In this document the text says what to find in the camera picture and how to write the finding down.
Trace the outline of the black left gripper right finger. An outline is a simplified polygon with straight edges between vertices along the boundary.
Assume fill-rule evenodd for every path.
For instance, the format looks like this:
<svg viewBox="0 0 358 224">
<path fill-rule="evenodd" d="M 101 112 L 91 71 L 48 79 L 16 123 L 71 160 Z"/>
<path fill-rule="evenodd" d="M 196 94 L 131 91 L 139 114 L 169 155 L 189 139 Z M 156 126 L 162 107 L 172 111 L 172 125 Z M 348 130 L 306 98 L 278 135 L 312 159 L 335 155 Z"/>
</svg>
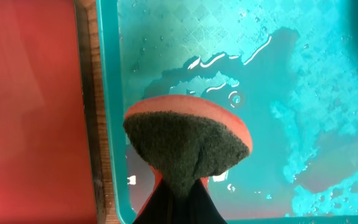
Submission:
<svg viewBox="0 0 358 224">
<path fill-rule="evenodd" d="M 225 219 L 215 207 L 202 181 L 197 180 L 185 200 L 183 224 L 226 224 Z"/>
</svg>

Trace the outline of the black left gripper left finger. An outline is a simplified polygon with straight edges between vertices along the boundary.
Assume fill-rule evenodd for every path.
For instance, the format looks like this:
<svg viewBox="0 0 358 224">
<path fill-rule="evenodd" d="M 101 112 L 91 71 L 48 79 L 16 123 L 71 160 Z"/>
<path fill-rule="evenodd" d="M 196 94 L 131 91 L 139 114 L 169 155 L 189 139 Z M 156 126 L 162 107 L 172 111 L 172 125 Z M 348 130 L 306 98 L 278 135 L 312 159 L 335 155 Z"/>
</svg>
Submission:
<svg viewBox="0 0 358 224">
<path fill-rule="evenodd" d="M 161 180 L 133 224 L 172 224 L 175 198 Z"/>
</svg>

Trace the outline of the red green sponge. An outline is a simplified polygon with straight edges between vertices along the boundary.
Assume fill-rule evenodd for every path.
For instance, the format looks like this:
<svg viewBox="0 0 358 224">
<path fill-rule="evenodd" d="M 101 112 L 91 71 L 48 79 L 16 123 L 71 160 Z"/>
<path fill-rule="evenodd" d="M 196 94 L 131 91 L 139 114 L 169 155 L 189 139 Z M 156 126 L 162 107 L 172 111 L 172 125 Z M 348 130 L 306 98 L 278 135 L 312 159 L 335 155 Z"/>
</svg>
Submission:
<svg viewBox="0 0 358 224">
<path fill-rule="evenodd" d="M 250 132 L 238 116 L 195 96 L 139 101 L 125 113 L 123 127 L 138 155 L 179 198 L 197 180 L 222 174 L 252 152 Z"/>
</svg>

